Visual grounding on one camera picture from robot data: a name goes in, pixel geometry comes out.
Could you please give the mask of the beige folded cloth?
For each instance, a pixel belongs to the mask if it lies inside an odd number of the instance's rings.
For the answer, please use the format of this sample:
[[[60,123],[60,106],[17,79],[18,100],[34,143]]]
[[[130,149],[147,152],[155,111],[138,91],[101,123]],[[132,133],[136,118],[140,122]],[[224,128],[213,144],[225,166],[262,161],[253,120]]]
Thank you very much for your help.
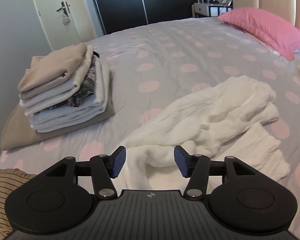
[[[88,127],[90,125],[94,125],[98,122],[102,122],[107,118],[111,117],[113,114],[114,109],[112,99],[110,96],[106,110],[103,113],[93,117],[92,119],[81,124],[61,128],[56,131],[48,133],[38,133],[30,127],[29,118],[26,117],[21,112],[21,108],[17,106],[15,107],[11,115],[8,117],[5,126],[2,130],[0,148],[2,151],[7,151],[13,148],[23,147],[47,139],[58,137],[76,131],[78,129]]]

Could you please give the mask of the grey polka dot bedsheet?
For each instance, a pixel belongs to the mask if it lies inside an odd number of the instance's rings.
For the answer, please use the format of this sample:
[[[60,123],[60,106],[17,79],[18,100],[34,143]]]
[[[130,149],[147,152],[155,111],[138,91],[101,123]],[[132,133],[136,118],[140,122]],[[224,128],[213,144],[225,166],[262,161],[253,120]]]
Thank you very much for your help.
[[[290,232],[300,239],[300,54],[289,61],[216,18],[189,18],[119,31],[88,43],[110,71],[114,114],[102,122],[3,151],[0,168],[39,174],[65,157],[112,154],[139,127],[189,94],[247,76],[276,93],[279,118],[264,124],[290,165],[280,179],[297,199]]]

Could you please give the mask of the stack of folded clothes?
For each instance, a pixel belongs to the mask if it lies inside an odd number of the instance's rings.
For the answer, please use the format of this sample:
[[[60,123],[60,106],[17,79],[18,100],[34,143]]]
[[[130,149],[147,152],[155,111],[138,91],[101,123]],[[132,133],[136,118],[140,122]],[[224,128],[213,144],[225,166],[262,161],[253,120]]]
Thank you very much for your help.
[[[19,106],[38,133],[101,116],[110,104],[110,71],[85,43],[34,56],[18,85]]]

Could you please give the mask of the brown striped cloth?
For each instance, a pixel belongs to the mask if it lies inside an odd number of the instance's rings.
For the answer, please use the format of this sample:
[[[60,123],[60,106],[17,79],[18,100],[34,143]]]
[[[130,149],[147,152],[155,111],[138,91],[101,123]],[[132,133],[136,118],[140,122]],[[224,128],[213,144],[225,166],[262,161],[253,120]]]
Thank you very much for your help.
[[[5,212],[8,195],[35,176],[35,174],[28,174],[18,168],[0,169],[0,239],[4,239],[12,232]]]

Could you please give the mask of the black sliding wardrobe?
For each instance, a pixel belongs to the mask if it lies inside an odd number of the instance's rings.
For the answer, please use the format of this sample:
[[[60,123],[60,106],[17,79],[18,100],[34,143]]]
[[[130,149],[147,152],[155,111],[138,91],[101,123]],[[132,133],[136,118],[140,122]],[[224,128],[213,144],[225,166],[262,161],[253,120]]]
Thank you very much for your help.
[[[200,0],[95,0],[103,32],[117,31],[192,16]]]

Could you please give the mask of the white textured garment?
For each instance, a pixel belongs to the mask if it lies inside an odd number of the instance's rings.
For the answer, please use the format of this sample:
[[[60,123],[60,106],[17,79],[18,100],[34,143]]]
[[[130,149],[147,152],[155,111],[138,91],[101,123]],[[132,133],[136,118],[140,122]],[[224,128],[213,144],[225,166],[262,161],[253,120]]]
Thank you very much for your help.
[[[290,165],[280,141],[264,128],[279,118],[275,100],[270,85],[247,76],[175,100],[123,140],[127,159],[115,187],[184,190],[187,180],[173,156],[177,145],[214,160],[232,155],[279,181],[290,173]]]

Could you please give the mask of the cream door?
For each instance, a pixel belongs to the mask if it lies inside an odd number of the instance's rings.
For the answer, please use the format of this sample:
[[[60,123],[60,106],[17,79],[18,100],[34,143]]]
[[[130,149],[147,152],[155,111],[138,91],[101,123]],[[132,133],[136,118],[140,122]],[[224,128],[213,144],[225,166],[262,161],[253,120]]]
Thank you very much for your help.
[[[52,50],[97,37],[86,0],[33,0]]]

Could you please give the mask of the bedside table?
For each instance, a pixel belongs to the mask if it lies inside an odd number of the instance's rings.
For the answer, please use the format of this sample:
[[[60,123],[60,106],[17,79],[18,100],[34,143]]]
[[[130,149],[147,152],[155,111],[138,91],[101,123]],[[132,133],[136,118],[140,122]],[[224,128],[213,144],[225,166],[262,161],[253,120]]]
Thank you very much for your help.
[[[232,10],[232,6],[222,4],[194,3],[192,6],[192,17],[218,17]]]

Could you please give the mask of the pink pillow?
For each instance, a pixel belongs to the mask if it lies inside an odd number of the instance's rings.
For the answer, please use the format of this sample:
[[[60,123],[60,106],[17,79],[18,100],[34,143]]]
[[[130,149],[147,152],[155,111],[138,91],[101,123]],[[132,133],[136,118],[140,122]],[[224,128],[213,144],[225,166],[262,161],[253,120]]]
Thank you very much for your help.
[[[300,29],[266,10],[237,8],[221,14],[218,19],[247,31],[289,61],[294,59],[295,51],[300,50]]]

